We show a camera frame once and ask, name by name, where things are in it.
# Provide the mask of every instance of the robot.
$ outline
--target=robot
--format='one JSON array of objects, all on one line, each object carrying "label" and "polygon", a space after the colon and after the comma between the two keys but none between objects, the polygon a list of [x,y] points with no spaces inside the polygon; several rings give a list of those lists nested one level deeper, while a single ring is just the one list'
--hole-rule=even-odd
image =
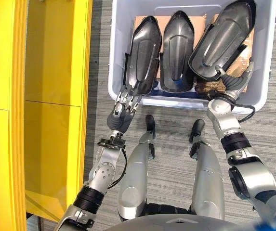
[{"label": "robot", "polygon": [[[224,72],[220,66],[216,71],[226,86],[225,93],[209,93],[207,116],[226,152],[231,166],[229,177],[235,194],[248,200],[258,212],[264,227],[276,229],[276,180],[263,164],[257,150],[251,146],[240,123],[254,114],[238,121],[231,113],[236,100],[248,84],[254,63],[239,78]],[[153,139],[155,122],[146,116],[146,132],[140,138],[127,161],[123,134],[132,121],[141,95],[135,89],[123,87],[108,116],[111,129],[107,139],[98,142],[100,157],[84,182],[74,203],[70,205],[55,231],[79,231],[90,229],[96,221],[96,213],[108,189],[121,184],[118,194],[118,213],[122,222],[108,231],[137,230],[258,230],[260,226],[239,227],[224,221],[223,178],[219,162],[210,144],[201,136],[203,120],[197,120],[190,136],[190,156],[197,161],[192,204],[189,209],[171,205],[157,205],[146,201],[147,162],[155,158]],[[116,163],[121,153],[126,166],[121,178],[115,180]]]}]

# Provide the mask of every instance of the robotic hand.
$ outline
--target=robotic hand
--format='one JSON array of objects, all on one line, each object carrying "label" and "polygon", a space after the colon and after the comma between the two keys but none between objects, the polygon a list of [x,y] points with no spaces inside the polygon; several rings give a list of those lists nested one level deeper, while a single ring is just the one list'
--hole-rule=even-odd
[{"label": "robotic hand", "polygon": [[114,181],[116,163],[121,151],[127,161],[124,151],[125,140],[122,136],[127,131],[141,98],[141,95],[137,95],[137,90],[122,87],[107,119],[107,124],[111,129],[110,134],[107,139],[101,139],[98,142],[100,146],[98,159],[90,171],[89,180],[84,182],[74,203],[67,208],[55,231],[85,231],[93,226],[97,210],[107,189],[113,187],[121,179]]},{"label": "robotic hand", "polygon": [[243,106],[235,102],[251,78],[253,62],[239,78],[229,76],[219,66],[216,70],[221,75],[226,91],[213,95],[207,116],[226,152],[228,164],[232,166],[229,177],[234,192],[239,198],[249,200],[262,220],[276,228],[276,181],[239,124],[250,118],[255,110],[247,106],[253,109],[253,113],[239,121],[231,113],[232,106]]}]

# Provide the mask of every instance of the black plastic part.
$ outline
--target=black plastic part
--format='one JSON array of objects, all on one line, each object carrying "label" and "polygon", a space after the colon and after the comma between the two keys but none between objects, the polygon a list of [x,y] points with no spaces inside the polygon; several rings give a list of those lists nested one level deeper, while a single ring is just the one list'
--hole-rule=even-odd
[{"label": "black plastic part", "polygon": [[137,95],[147,95],[153,88],[161,43],[156,18],[146,17],[133,33],[130,54],[125,54],[124,85],[132,91],[138,89]]},{"label": "black plastic part", "polygon": [[153,133],[153,139],[156,137],[155,133],[155,119],[152,115],[146,115],[145,117],[145,122],[146,122],[146,130],[151,131]]},{"label": "black plastic part", "polygon": [[119,117],[113,115],[113,111],[107,118],[107,125],[111,130],[117,130],[121,133],[125,133],[133,119],[133,115],[129,112],[122,111]]},{"label": "black plastic part", "polygon": [[229,169],[229,177],[236,196],[242,200],[250,198],[244,179],[236,167]]},{"label": "black plastic part", "polygon": [[90,213],[96,214],[104,196],[105,195],[95,189],[83,186],[73,205]]},{"label": "black plastic part", "polygon": [[220,141],[223,145],[225,153],[227,154],[237,149],[251,147],[248,139],[246,138],[244,133],[241,132],[225,136]]},{"label": "black plastic part", "polygon": [[194,136],[200,136],[205,126],[205,122],[203,119],[197,119],[195,123],[192,126],[192,130],[190,133],[189,142],[193,143],[193,137]]},{"label": "black plastic part", "polygon": [[100,139],[100,141],[97,143],[97,145],[106,147],[106,148],[114,148],[114,147],[119,147],[121,149],[125,148],[125,140],[110,136],[110,139]]},{"label": "black plastic part", "polygon": [[151,151],[151,155],[153,157],[153,159],[155,159],[155,147],[152,143],[148,144],[149,150]]},{"label": "black plastic part", "polygon": [[194,154],[196,154],[200,148],[201,143],[194,143],[190,149],[190,157],[193,158]]},{"label": "black plastic part", "polygon": [[192,89],[194,74],[188,60],[194,45],[194,27],[187,14],[177,11],[169,20],[163,35],[160,54],[160,86],[170,93]]},{"label": "black plastic part", "polygon": [[234,98],[232,98],[231,96],[227,95],[227,94],[224,94],[224,93],[221,93],[221,92],[218,92],[217,90],[210,90],[208,93],[207,93],[207,99],[209,101],[213,100],[213,99],[221,99],[223,98],[224,100],[228,101],[228,102],[231,102],[231,111],[233,110],[234,106],[233,104],[236,103],[236,100]]},{"label": "black plastic part", "polygon": [[219,14],[210,24],[189,59],[189,66],[199,77],[216,81],[220,75],[215,67],[224,71],[246,48],[244,40],[255,24],[254,0],[237,0]]},{"label": "black plastic part", "polygon": [[144,216],[155,214],[188,214],[188,210],[171,205],[149,203],[145,205]]},{"label": "black plastic part", "polygon": [[258,194],[256,194],[255,198],[266,204],[267,201],[273,196],[276,196],[276,190],[267,190],[259,192]]}]

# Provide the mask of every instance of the cardboard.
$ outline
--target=cardboard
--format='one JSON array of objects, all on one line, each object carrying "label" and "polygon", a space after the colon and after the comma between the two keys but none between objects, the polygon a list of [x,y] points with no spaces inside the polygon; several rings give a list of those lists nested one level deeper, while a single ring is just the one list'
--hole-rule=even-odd
[{"label": "cardboard", "polygon": [[[210,22],[214,23],[217,17],[218,17],[218,14],[214,15]],[[234,77],[239,77],[247,69],[249,65],[251,53],[252,53],[253,35],[254,35],[254,29],[250,32],[248,37],[243,42],[243,44],[247,45],[246,49],[243,50],[243,52],[235,59],[235,61],[226,71],[227,74],[232,75]],[[198,93],[208,92],[210,90],[217,90],[219,92],[224,92],[225,86],[221,80],[216,82],[205,82],[202,80],[198,80],[195,90]]]}]

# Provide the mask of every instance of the black cable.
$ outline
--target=black cable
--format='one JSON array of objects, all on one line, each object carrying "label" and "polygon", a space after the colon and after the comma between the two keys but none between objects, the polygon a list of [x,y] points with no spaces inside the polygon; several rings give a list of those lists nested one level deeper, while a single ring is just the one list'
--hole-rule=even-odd
[{"label": "black cable", "polygon": [[225,101],[225,102],[227,102],[227,103],[229,103],[229,104],[231,104],[231,105],[233,105],[234,107],[244,107],[244,108],[249,108],[249,109],[252,110],[252,112],[251,112],[249,115],[247,115],[246,117],[244,117],[244,118],[242,118],[242,119],[239,119],[239,120],[238,120],[239,123],[243,123],[243,122],[249,120],[249,119],[252,118],[252,117],[254,116],[254,114],[255,114],[255,107],[254,107],[254,106],[251,106],[251,105],[244,105],[244,104],[237,104],[237,103],[234,103],[234,102],[232,102],[232,101],[230,101],[230,100],[228,100],[228,99],[226,99],[226,98],[223,98],[223,97],[219,97],[219,99],[222,100],[222,101]]},{"label": "black cable", "polygon": [[122,180],[122,178],[124,177],[124,175],[126,174],[127,156],[126,156],[126,152],[125,152],[124,149],[122,149],[122,152],[123,152],[123,155],[124,155],[124,158],[125,158],[125,167],[123,169],[122,175],[117,180],[115,180],[114,182],[112,182],[112,184],[110,184],[110,186],[108,187],[108,189],[111,189],[112,187],[116,186]]},{"label": "black cable", "polygon": [[249,108],[249,109],[252,109],[252,112],[247,115],[246,117],[238,120],[239,123],[242,123],[242,122],[245,122],[246,120],[249,120],[250,118],[252,118],[255,114],[255,107],[254,106],[251,106],[251,105],[243,105],[243,104],[234,104],[235,107],[244,107],[244,108]]}]

